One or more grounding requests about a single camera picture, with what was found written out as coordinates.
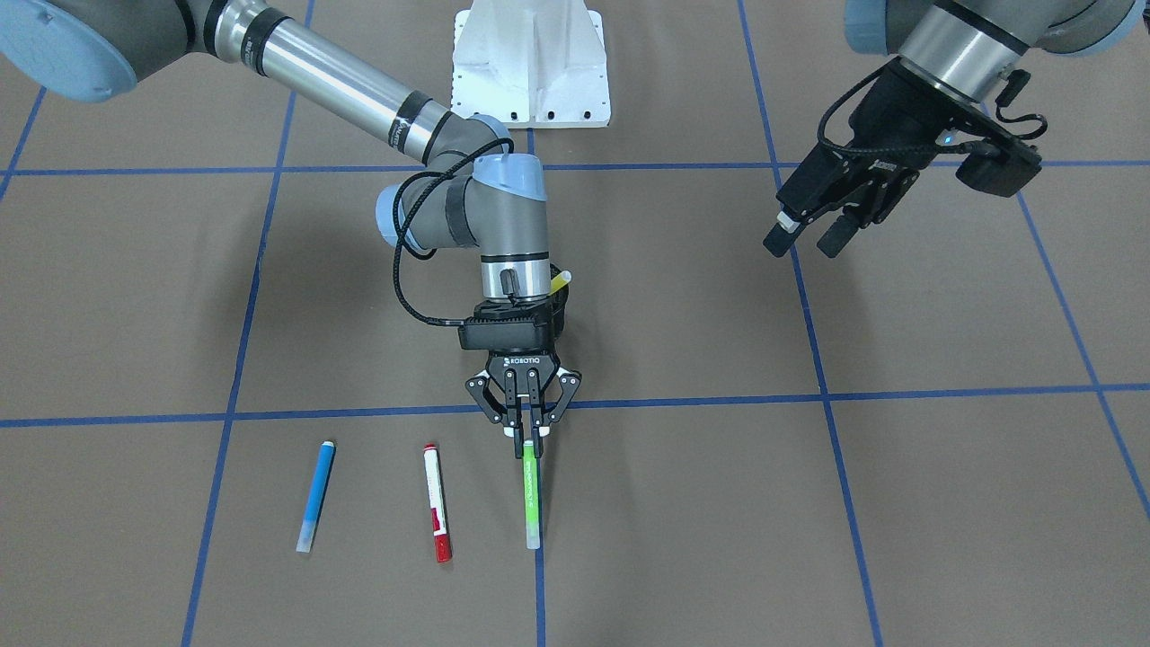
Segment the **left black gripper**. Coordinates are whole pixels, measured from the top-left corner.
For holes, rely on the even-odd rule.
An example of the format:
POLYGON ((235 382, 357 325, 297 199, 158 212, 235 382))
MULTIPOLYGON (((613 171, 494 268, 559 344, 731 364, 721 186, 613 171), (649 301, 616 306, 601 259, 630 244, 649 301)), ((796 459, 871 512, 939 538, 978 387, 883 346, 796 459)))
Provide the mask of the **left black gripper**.
POLYGON ((784 257, 806 226, 836 211, 816 244, 826 257, 836 259, 860 230, 883 224, 933 159, 966 151, 964 143, 941 141, 949 130, 984 136, 988 120, 974 105, 933 85, 907 57, 892 57, 818 122, 816 146, 776 193, 781 209, 765 234, 765 249, 784 257), (867 92, 848 120, 850 143, 833 143, 828 122, 862 88, 867 92))

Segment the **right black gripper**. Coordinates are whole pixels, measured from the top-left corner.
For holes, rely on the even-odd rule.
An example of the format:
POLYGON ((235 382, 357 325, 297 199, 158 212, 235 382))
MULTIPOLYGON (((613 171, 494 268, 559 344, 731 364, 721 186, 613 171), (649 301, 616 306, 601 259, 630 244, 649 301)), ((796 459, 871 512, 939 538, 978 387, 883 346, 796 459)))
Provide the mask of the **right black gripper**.
POLYGON ((550 428, 562 419, 572 405, 582 376, 559 364, 550 355, 496 355, 492 353, 484 369, 463 382, 488 422, 496 423, 509 434, 515 459, 523 457, 523 425, 521 406, 529 406, 531 417, 531 450, 534 459, 543 454, 543 438, 550 428))

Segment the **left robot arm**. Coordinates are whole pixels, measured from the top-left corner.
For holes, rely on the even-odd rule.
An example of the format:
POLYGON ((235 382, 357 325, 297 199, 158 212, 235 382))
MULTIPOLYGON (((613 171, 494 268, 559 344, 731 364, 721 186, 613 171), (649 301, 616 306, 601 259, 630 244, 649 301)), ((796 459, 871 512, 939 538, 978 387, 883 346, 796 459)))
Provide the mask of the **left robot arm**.
POLYGON ((849 1, 845 36, 884 66, 852 86, 818 122, 816 145, 777 192, 781 209, 764 245, 782 257, 810 224, 836 221, 818 241, 836 257, 882 224, 938 155, 959 155, 957 179, 1014 197, 1038 175, 1035 140, 1009 130, 1002 110, 1032 75, 1032 49, 1083 57, 1112 48, 1147 21, 1147 1, 849 1))

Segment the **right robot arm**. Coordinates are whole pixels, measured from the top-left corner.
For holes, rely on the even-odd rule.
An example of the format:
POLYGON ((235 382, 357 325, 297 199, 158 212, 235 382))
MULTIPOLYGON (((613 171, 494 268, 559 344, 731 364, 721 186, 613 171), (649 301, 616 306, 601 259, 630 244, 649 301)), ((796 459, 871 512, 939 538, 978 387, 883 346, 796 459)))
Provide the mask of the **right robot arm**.
POLYGON ((190 55, 241 66, 415 161, 375 205, 397 305, 484 353, 465 388, 516 459, 539 457, 580 385, 557 352, 570 291, 551 259, 542 161, 493 116, 452 111, 267 1, 3 1, 3 57, 72 102, 110 102, 190 55), (402 263, 440 251, 477 254, 482 296, 463 318, 427 315, 402 288, 402 263))

